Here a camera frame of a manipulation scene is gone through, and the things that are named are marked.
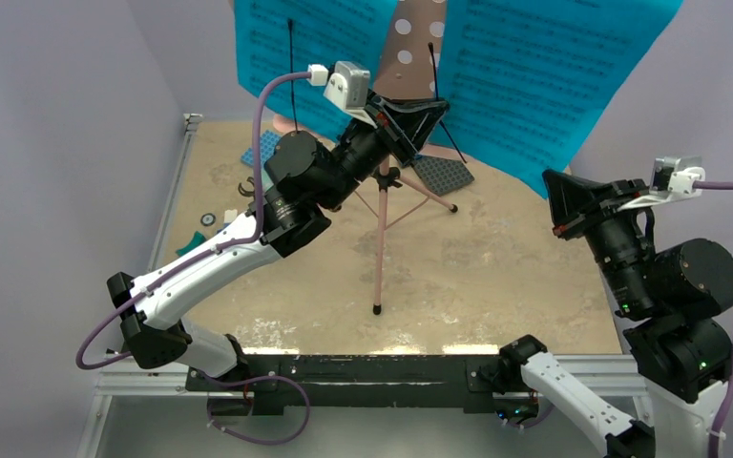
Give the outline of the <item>blue sheet music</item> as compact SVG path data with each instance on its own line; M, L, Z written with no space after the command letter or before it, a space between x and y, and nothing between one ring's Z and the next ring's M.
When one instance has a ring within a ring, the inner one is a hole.
M450 1L431 136L544 196L680 9L677 1Z
M377 73L395 1L253 0L233 6L239 84L259 96L310 64L350 61Z

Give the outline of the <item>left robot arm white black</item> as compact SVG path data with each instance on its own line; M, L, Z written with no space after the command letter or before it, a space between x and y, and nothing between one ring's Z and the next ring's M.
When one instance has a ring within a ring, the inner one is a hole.
M351 119L333 149L305 130L283 135L262 168L270 180L262 198L225 229L154 272L109 278L114 303L137 299L120 323L136 364L186 364L221 389L241 386L246 364L237 340L187 321L186 314L237 278L307 246L330 226L326 212L340 210L389 156L412 162L449 108L444 99L370 94L366 119Z

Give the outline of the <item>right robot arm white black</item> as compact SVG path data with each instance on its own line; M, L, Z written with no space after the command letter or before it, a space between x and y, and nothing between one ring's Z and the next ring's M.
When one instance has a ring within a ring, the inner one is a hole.
M494 381L545 397L604 457L704 457L716 451L717 409L733 376L733 342L717 317L733 306L733 257L709 239L663 251L654 245L660 196L640 179L595 182L542 175L554 235L584 239L616 302L631 320L623 335L653 409L646 423L562 368L531 335L503 346Z

